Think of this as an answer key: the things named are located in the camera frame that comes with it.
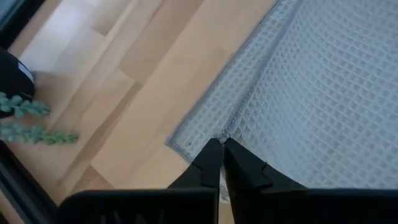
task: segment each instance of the succulent plant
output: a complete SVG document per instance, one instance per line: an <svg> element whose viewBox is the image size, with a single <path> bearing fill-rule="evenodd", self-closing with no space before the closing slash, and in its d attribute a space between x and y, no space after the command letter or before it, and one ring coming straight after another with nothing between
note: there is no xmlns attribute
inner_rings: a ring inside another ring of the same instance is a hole
<svg viewBox="0 0 398 224"><path fill-rule="evenodd" d="M22 118L25 114L45 116L50 113L48 106L45 106L43 103L23 100L18 95L8 98L5 93L0 92L0 111L8 113L12 110L14 110L16 118ZM76 142L77 139L78 135L76 133L65 133L59 130L47 131L37 125L32 128L26 128L14 122L0 122L0 140L2 141L32 141L34 144L43 141L47 145L53 145L71 144Z"/></svg>

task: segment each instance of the black plant pot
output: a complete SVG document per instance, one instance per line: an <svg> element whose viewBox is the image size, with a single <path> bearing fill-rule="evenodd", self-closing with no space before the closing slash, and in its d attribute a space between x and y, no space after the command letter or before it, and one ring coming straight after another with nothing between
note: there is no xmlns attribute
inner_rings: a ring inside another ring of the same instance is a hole
<svg viewBox="0 0 398 224"><path fill-rule="evenodd" d="M14 95L31 101L34 94L34 81L30 71L13 55L0 49L0 92L8 98ZM0 111L0 118L13 115L14 112Z"/></svg>

